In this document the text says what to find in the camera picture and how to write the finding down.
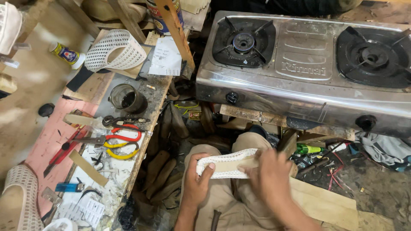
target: paint can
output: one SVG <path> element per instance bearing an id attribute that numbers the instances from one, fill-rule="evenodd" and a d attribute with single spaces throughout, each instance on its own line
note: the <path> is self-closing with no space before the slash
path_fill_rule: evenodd
<path id="1" fill-rule="evenodd" d="M 151 16 L 153 17 L 154 24 L 162 35 L 170 35 L 169 29 L 166 26 L 166 23 L 163 20 L 163 17 L 160 14 L 160 11 L 157 8 L 157 5 L 154 3 L 154 0 L 145 0 L 147 4 L 147 8 L 150 11 Z M 180 0 L 173 0 L 173 5 L 175 11 L 177 12 L 178 20 L 180 20 L 181 27 L 184 25 L 184 21 L 182 19 L 182 10 Z"/>
<path id="2" fill-rule="evenodd" d="M 85 60 L 84 53 L 73 51 L 59 42 L 52 42 L 48 50 L 70 64 L 74 70 L 77 70 Z"/>

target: stove knob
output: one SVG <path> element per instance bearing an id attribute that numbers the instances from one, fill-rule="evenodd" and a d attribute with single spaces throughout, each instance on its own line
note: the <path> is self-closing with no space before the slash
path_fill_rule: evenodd
<path id="1" fill-rule="evenodd" d="M 376 123 L 377 118 L 373 115 L 362 115 L 356 119 L 356 125 L 365 132 L 370 132 Z"/>
<path id="2" fill-rule="evenodd" d="M 234 105 L 238 100 L 238 94 L 235 92 L 229 92 L 226 94 L 226 100 L 228 103 Z"/>

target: burner grate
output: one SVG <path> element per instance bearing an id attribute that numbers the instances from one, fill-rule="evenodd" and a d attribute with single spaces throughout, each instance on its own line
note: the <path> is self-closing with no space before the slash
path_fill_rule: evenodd
<path id="1" fill-rule="evenodd" d="M 260 67 L 271 58 L 274 43 L 273 20 L 225 17 L 219 22 L 212 55 L 222 64 Z"/>
<path id="2" fill-rule="evenodd" d="M 411 86 L 411 30 L 347 27 L 337 39 L 337 67 L 356 83 L 385 88 Z"/>

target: gas stove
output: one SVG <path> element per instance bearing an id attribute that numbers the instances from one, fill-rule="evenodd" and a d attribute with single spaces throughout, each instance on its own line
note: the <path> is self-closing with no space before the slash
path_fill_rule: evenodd
<path id="1" fill-rule="evenodd" d="M 197 98 L 409 138 L 410 34 L 403 24 L 219 11 Z"/>

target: dirt floor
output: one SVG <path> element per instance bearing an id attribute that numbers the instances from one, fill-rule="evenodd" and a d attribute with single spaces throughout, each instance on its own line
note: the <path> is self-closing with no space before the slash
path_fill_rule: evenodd
<path id="1" fill-rule="evenodd" d="M 343 184 L 342 189 L 333 183 L 331 191 L 355 199 L 360 211 L 393 219 L 397 231 L 411 230 L 411 173 L 382 168 L 362 154 L 352 155 L 348 149 L 336 153 L 344 162 L 344 167 L 336 175 L 352 190 Z M 330 159 L 336 163 L 330 167 L 340 166 L 339 160 L 333 154 Z M 298 176 L 297 179 L 328 189 L 330 176 L 327 174 L 330 174 L 330 167 Z"/>

